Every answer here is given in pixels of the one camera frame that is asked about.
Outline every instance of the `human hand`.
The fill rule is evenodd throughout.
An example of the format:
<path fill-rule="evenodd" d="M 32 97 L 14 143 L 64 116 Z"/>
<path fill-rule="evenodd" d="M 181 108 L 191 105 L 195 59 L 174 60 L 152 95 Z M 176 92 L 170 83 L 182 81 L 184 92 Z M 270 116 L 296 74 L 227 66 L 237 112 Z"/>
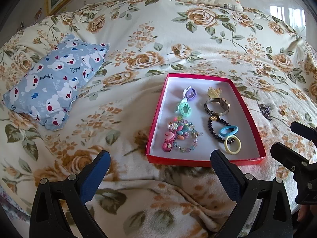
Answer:
<path fill-rule="evenodd" d="M 305 218 L 309 210 L 314 216 L 317 215 L 317 205 L 301 205 L 301 208 L 298 212 L 297 221 L 301 222 Z"/>

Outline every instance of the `tray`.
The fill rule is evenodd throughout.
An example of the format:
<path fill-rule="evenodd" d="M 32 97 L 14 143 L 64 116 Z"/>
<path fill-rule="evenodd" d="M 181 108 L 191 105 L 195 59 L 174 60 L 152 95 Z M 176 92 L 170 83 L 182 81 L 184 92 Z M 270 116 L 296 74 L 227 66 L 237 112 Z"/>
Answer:
<path fill-rule="evenodd" d="M 175 113 L 176 105 L 183 98 L 183 90 L 190 85 L 197 91 L 197 96 L 195 100 L 188 102 L 192 112 L 186 120 L 191 121 L 198 132 L 203 132 L 203 136 L 198 137 L 198 146 L 194 151 L 182 153 L 176 148 L 172 148 L 170 152 L 164 152 L 162 144 L 164 142 L 164 133 L 168 131 L 167 124 L 173 121 L 175 116 L 178 116 Z M 224 144 L 218 142 L 208 130 L 209 116 L 203 106 L 209 99 L 207 95 L 209 87 L 221 88 L 222 94 L 220 97 L 226 99 L 231 105 L 229 113 L 222 116 L 221 119 L 239 127 L 237 137 L 241 141 L 241 150 L 238 154 L 228 154 L 224 149 Z M 212 103 L 208 107 L 215 112 L 223 110 L 219 103 Z M 213 122 L 212 126 L 217 134 L 224 127 L 219 122 Z M 187 148 L 191 146 L 193 139 L 190 137 L 185 140 L 176 140 L 176 142 L 181 147 Z M 232 151 L 236 150 L 236 143 L 229 145 Z M 210 167 L 210 154 L 215 149 L 220 149 L 228 160 L 236 165 L 258 164 L 266 156 L 261 137 L 252 116 L 230 79 L 196 74 L 167 74 L 146 145 L 145 153 L 148 161 L 164 165 Z"/>

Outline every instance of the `black bead bracelet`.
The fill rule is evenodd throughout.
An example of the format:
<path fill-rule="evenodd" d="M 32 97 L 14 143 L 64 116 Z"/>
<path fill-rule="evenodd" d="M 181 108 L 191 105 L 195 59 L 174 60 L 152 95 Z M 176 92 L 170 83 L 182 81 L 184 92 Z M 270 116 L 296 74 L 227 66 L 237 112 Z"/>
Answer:
<path fill-rule="evenodd" d="M 219 136 L 215 133 L 215 131 L 213 130 L 213 128 L 212 128 L 212 121 L 220 122 L 220 123 L 222 123 L 223 125 L 226 125 L 226 126 L 229 126 L 230 124 L 229 124 L 228 122 L 224 121 L 223 119 L 220 119 L 220 118 L 217 117 L 217 116 L 212 116 L 212 117 L 210 117 L 209 120 L 208 120 L 208 129 L 209 129 L 209 131 L 210 131 L 210 134 L 211 134 L 212 136 L 214 136 L 215 139 L 218 140 L 219 142 L 224 143 L 224 139 L 223 139 L 222 137 L 219 137 Z M 228 139 L 227 144 L 231 144 L 231 143 L 234 142 L 234 141 L 235 141 L 234 138 L 230 138 L 230 139 Z"/>

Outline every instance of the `gold ring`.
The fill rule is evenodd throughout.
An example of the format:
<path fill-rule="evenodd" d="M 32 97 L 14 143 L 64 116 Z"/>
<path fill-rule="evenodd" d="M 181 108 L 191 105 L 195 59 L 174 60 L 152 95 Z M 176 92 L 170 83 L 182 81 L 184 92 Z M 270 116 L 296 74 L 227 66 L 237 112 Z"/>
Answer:
<path fill-rule="evenodd" d="M 228 139 L 229 139 L 229 138 L 234 138 L 234 139 L 238 142 L 239 147 L 238 147 L 237 151 L 232 152 L 232 151 L 228 148 L 227 142 L 228 142 Z M 237 153 L 240 151 L 240 149 L 241 149 L 241 141 L 238 139 L 237 136 L 235 136 L 235 135 L 230 135 L 230 136 L 226 137 L 225 140 L 224 140 L 224 148 L 226 149 L 226 151 L 227 151 L 229 154 L 235 155 L 235 154 L 237 154 Z"/>

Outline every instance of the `bed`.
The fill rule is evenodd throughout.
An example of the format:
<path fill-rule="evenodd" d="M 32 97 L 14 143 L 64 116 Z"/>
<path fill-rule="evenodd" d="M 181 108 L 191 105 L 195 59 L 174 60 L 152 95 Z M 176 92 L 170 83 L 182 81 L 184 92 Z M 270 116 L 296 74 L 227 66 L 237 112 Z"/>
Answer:
<path fill-rule="evenodd" d="M 230 78 L 253 116 L 267 157 L 240 167 L 257 179 L 283 179 L 291 210 L 296 183 L 269 150 L 280 141 L 316 162 L 312 142 L 293 121 L 316 126 L 316 52 L 288 24 L 252 8 L 243 12 L 175 0 L 109 0 L 45 18 L 0 50 L 0 93 L 14 86 L 72 33 L 110 43 L 105 62 L 74 103 L 64 129 L 51 132 L 0 104 L 0 185 L 28 214 L 39 181 L 79 173 L 103 149 L 111 166 L 87 207 L 109 237 L 204 238 L 235 203 L 212 168 L 150 164 L 149 128 L 167 73 Z M 260 104 L 271 107 L 268 120 Z M 75 235 L 78 231 L 62 202 Z M 242 236 L 254 220 L 251 215 Z"/>

